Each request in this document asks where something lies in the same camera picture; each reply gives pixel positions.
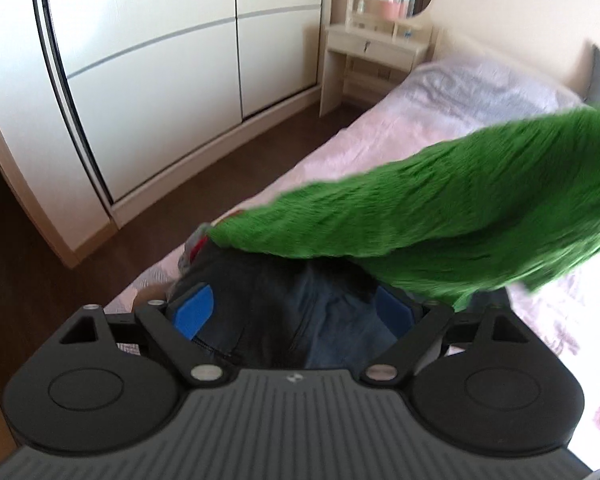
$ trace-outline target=gray ribbed plate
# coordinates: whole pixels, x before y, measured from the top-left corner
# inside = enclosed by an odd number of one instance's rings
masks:
[[[0,480],[580,480],[590,470],[566,449],[486,458],[421,428],[400,396],[346,371],[244,370],[229,386],[189,394],[163,430],[92,458],[23,447]]]

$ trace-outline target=metal screw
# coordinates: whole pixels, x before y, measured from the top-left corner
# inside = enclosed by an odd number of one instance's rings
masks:
[[[398,368],[391,365],[371,365],[365,374],[374,381],[391,381],[398,376]]]
[[[222,368],[216,365],[198,365],[191,370],[191,377],[199,381],[217,381],[222,377]]]

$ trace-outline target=pink cup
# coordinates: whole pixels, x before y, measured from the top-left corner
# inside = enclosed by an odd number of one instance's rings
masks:
[[[401,7],[403,7],[403,4],[400,2],[380,0],[380,16],[384,20],[397,20],[400,18]]]

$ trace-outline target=white wall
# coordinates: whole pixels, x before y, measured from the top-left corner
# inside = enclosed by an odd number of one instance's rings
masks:
[[[586,91],[600,0],[432,0],[422,15]]]

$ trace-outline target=black circular pad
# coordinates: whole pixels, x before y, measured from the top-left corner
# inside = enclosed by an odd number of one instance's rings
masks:
[[[539,341],[498,342],[424,368],[413,380],[410,404],[434,434],[456,447],[528,456],[569,441],[584,396]]]
[[[148,437],[173,416],[180,399],[173,376],[119,350],[104,314],[93,315],[97,333],[83,330],[87,341],[77,342],[57,333],[7,384],[4,413],[23,443],[52,454],[99,454]],[[81,312],[67,326],[89,323]]]
[[[123,387],[122,379],[113,372],[82,368],[56,377],[49,386],[49,396],[61,408],[90,412],[116,402]]]
[[[475,402],[494,410],[519,410],[540,395],[540,386],[529,374],[511,368],[487,368],[464,382]]]

